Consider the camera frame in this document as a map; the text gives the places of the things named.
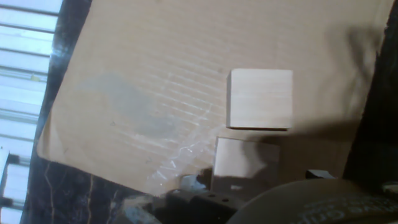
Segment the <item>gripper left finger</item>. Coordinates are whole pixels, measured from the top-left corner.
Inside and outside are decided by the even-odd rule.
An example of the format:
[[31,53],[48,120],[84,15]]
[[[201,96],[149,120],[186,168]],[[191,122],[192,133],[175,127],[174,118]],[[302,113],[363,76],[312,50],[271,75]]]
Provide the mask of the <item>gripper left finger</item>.
[[164,222],[225,224],[244,201],[211,190],[213,174],[205,169],[178,178],[178,188],[165,194]]

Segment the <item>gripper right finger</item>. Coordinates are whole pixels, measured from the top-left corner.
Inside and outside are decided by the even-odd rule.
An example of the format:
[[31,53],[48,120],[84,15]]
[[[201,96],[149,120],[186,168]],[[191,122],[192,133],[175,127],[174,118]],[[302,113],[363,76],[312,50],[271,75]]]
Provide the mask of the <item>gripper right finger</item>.
[[309,169],[305,172],[306,179],[335,179],[328,171]]

